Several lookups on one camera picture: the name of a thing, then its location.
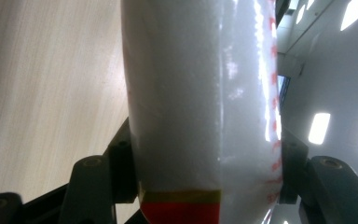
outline wooden surface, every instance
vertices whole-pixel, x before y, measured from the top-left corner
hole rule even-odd
[[[118,0],[0,0],[0,192],[28,202],[61,186],[128,116],[119,12]]]

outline wrinkled plastic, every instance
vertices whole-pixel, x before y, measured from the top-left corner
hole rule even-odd
[[[214,220],[195,212],[182,222],[270,216],[282,186],[274,2],[121,2],[131,142],[151,223],[180,223],[166,215],[176,204],[201,211],[216,197],[205,208]]]

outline white cylindrical object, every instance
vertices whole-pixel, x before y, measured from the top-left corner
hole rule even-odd
[[[218,190],[219,223],[227,224],[261,223],[275,203],[282,163],[273,3],[122,1],[141,203],[147,192]]]

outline ceiling light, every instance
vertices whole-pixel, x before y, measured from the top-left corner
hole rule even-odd
[[[301,21],[302,17],[304,16],[304,9],[305,9],[305,5],[302,6],[302,8],[298,11],[296,24],[298,24]]]
[[[308,137],[308,140],[314,144],[321,145],[324,142],[329,121],[330,114],[316,114],[313,118],[312,126],[310,127],[310,136]]]
[[[344,19],[341,24],[341,31],[353,24],[358,19],[358,0],[351,0],[345,11]]]
[[[315,0],[308,0],[307,3],[307,10],[310,9],[310,7],[312,6],[312,4],[315,2]]]

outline fluorescent light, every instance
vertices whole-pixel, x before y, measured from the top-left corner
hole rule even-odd
[[[344,19],[341,24],[341,31],[352,25],[358,19],[358,0],[351,0],[345,11]]]
[[[312,126],[310,127],[310,136],[308,137],[308,140],[314,144],[321,145],[324,142],[329,121],[330,114],[316,114],[313,118]]]
[[[304,16],[304,9],[305,9],[305,5],[302,6],[302,8],[298,11],[296,24],[298,24],[301,21],[302,17]]]
[[[308,0],[307,3],[307,10],[310,9],[310,7],[312,6],[312,4],[315,2],[315,0]]]

